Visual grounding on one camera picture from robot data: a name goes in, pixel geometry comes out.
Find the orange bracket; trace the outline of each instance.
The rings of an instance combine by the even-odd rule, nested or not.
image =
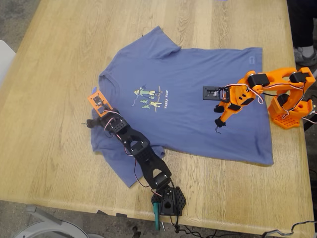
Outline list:
[[[88,97],[88,101],[91,103],[91,105],[94,107],[96,112],[99,114],[100,117],[106,115],[108,112],[102,111],[100,112],[99,110],[105,107],[107,107],[112,110],[113,108],[107,101],[107,99],[104,97],[104,95],[98,90],[96,93],[92,94],[91,96]]]

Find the gray floor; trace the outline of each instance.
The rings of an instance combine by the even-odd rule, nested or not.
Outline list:
[[[25,34],[25,31],[32,19],[39,0],[0,0],[0,40],[4,40],[15,52]],[[317,86],[313,86],[307,93],[317,95]],[[311,169],[317,171],[317,126],[312,127],[305,133],[309,165]],[[0,201],[0,237],[10,238],[17,231],[34,223],[36,219],[24,212],[25,205],[19,203]],[[137,226],[142,232],[141,237],[154,238],[190,238],[192,235],[185,235],[183,232],[176,234],[171,224],[165,224],[166,231],[156,232],[154,223],[129,218],[119,218],[107,215],[90,214],[60,210],[54,208],[42,208],[43,210],[55,215],[59,219],[82,224],[87,233],[95,233],[105,238],[127,238],[132,237],[132,227]],[[193,228],[206,237],[214,233],[214,230]],[[218,235],[227,232],[219,231]],[[228,236],[228,238],[242,237],[260,237],[251,234],[240,234],[239,236]]]

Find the black cable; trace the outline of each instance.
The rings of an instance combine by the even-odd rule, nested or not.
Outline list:
[[[179,232],[179,225],[178,225],[178,217],[179,217],[179,214],[178,214],[178,201],[177,201],[177,196],[176,196],[176,192],[175,192],[175,186],[174,186],[174,183],[172,181],[172,179],[170,180],[172,186],[173,186],[173,191],[174,191],[174,198],[175,198],[175,202],[176,202],[176,224],[175,224],[175,232],[178,233]]]
[[[315,170],[309,169],[309,171],[314,172],[314,174],[317,175],[317,172]]]
[[[136,159],[134,159],[134,176],[135,176],[135,178],[137,179],[137,181],[139,182],[139,184],[142,186],[142,187],[149,187],[149,185],[148,186],[144,186],[143,184],[141,184],[141,182],[138,180],[138,177],[137,177],[137,175],[136,175],[136,173],[135,173],[135,167],[136,167],[136,165],[137,165],[137,160]]]
[[[297,225],[306,224],[306,223],[317,223],[317,221],[305,221],[305,222],[295,223],[295,224],[292,226],[290,233],[283,233],[283,232],[281,232],[280,230],[273,230],[273,231],[269,231],[269,232],[264,232],[264,233],[262,234],[262,238],[265,238],[266,236],[269,236],[269,235],[271,235],[271,234],[273,234],[273,233],[279,233],[281,236],[284,236],[284,237],[291,236],[291,235],[293,235],[293,233],[294,233],[294,228],[295,228]]]
[[[193,236],[196,236],[196,237],[200,237],[200,238],[204,238],[202,237],[202,235],[199,233],[199,232],[193,232],[191,231],[186,225],[185,225],[186,229],[189,231],[189,232],[186,232],[186,230],[183,230],[183,229],[180,229],[180,231],[184,231],[187,235],[188,234],[192,234]]]
[[[215,236],[215,237],[236,236],[236,235],[240,235],[240,233],[223,234],[223,235],[220,235],[220,236]]]
[[[209,237],[213,238],[213,237],[216,235],[216,233],[217,233],[217,230],[214,231],[214,234],[213,234],[212,236],[209,235],[209,236],[207,236],[206,238],[209,238]]]
[[[272,97],[275,97],[275,96],[276,96],[276,95],[274,95],[274,94],[269,94],[269,93],[262,93],[262,94],[268,95],[268,96],[272,96]]]
[[[217,133],[219,133],[219,134],[221,135],[221,133],[220,133],[219,131],[217,131],[217,129],[218,129],[218,126],[216,127],[216,132],[217,132]]]

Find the t-shirt sleeve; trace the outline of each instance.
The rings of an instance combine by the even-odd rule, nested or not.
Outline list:
[[[93,118],[96,117],[98,117],[98,115],[93,110]],[[108,138],[101,126],[95,126],[91,130],[91,144],[93,146],[93,151],[102,152],[107,163],[128,187],[136,182],[134,176],[134,157],[128,156],[125,153],[121,142],[114,137]],[[151,147],[160,158],[165,155],[162,146],[151,145]],[[141,167],[138,163],[135,167],[135,174],[137,178],[143,176]]]
[[[124,56],[161,59],[181,49],[157,26],[119,51]]]

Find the person's leg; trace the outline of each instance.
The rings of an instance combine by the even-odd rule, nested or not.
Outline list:
[[[313,47],[313,18],[317,15],[315,0],[287,0],[295,62],[303,66],[317,63]]]
[[[291,24],[293,46],[307,47],[313,45],[313,17],[303,4],[307,0],[287,0],[289,21]]]

